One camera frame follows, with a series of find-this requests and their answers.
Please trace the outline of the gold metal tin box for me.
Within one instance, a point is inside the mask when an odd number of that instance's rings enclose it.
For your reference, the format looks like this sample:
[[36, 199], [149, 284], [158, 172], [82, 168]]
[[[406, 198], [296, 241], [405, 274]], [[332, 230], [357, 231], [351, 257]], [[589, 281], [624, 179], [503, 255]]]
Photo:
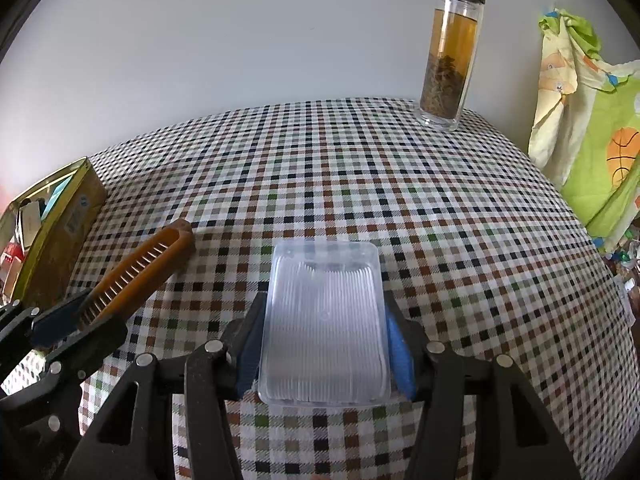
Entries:
[[42, 222], [24, 261], [12, 263], [5, 283], [1, 282], [1, 302], [21, 300], [42, 310], [63, 299], [84, 241], [105, 202], [106, 191], [87, 157], [56, 170], [6, 207], [1, 217], [1, 252], [6, 244], [20, 244], [17, 237], [18, 208], [23, 200], [41, 200], [47, 205], [54, 188], [65, 178], [73, 179]]

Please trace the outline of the clutter by the bag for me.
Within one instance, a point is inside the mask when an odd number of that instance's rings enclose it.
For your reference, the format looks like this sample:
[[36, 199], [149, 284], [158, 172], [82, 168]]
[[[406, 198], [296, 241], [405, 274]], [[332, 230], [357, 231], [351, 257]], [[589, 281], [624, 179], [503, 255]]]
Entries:
[[639, 227], [634, 223], [626, 229], [615, 247], [605, 255], [605, 261], [622, 285], [629, 309], [639, 318]]

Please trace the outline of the glass tea bottle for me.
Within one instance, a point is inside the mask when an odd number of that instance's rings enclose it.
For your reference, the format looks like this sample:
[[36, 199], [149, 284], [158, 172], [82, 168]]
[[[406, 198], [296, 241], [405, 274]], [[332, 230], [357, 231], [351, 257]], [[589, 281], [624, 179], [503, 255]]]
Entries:
[[486, 0], [439, 0], [416, 118], [457, 128], [474, 66]]

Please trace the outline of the white glitter-top box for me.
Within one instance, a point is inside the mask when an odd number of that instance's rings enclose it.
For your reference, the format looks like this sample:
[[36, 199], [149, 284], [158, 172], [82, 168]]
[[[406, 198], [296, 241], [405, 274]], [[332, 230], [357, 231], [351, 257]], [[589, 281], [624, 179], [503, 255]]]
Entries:
[[23, 200], [18, 208], [17, 237], [24, 250], [32, 246], [42, 225], [41, 200]]

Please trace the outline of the brown folding comb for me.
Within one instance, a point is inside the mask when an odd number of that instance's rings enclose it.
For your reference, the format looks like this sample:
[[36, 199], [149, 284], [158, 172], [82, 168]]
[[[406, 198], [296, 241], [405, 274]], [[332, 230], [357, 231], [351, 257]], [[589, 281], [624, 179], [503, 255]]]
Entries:
[[194, 254], [195, 242], [189, 221], [178, 219], [115, 266], [81, 304], [79, 329], [116, 316], [127, 321], [172, 274]]

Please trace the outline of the clear plastic box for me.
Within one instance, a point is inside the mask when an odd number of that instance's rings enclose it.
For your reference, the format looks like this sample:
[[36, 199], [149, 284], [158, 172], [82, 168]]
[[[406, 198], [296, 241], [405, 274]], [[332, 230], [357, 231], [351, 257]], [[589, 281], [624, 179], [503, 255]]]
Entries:
[[363, 408], [390, 398], [378, 248], [346, 240], [282, 240], [272, 255], [260, 400]]

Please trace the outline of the checkered tablecloth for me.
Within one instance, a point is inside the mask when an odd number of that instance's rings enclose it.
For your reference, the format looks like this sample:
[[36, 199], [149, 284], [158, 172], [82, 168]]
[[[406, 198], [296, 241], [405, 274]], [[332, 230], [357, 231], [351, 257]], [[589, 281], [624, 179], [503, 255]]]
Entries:
[[584, 478], [608, 477], [634, 440], [637, 352], [614, 278], [553, 185], [480, 115], [443, 133], [405, 100], [265, 105], [90, 160], [107, 198], [70, 294], [176, 219], [192, 224], [195, 252], [82, 386], [82, 426], [138, 354], [182, 356], [219, 337], [294, 237], [375, 245], [384, 288], [427, 336], [464, 356], [512, 356]]

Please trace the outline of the red toy brick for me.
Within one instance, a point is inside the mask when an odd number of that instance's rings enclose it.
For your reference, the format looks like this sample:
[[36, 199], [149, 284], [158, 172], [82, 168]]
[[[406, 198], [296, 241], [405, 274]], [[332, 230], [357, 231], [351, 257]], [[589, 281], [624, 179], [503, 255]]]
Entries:
[[0, 280], [2, 281], [2, 283], [6, 282], [12, 263], [14, 263], [15, 259], [17, 259], [19, 262], [24, 261], [23, 248], [18, 243], [9, 242], [8, 244], [6, 244], [6, 247], [3, 248], [1, 253]]

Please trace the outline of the green cartoon cloth bag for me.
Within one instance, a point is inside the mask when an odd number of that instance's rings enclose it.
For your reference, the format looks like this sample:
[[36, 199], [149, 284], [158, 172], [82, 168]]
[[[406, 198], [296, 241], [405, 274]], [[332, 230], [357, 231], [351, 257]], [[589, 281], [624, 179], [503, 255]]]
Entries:
[[542, 33], [528, 156], [600, 252], [639, 215], [639, 63], [606, 62], [590, 21], [555, 9]]

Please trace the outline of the turquoise toy brick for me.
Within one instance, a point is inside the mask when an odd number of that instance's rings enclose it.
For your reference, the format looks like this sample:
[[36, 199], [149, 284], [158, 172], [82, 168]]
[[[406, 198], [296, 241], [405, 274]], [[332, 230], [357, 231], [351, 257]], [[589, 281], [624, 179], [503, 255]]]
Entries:
[[70, 183], [70, 181], [72, 179], [73, 179], [73, 177], [69, 176], [69, 177], [65, 178], [64, 180], [62, 180], [54, 188], [49, 200], [47, 201], [47, 205], [43, 209], [43, 212], [42, 212], [42, 215], [41, 215], [41, 221], [46, 220], [47, 216], [50, 214], [50, 212], [52, 211], [52, 209], [56, 205], [56, 202], [58, 201], [58, 199], [60, 198], [60, 196], [62, 195], [64, 190], [66, 189], [66, 186]]

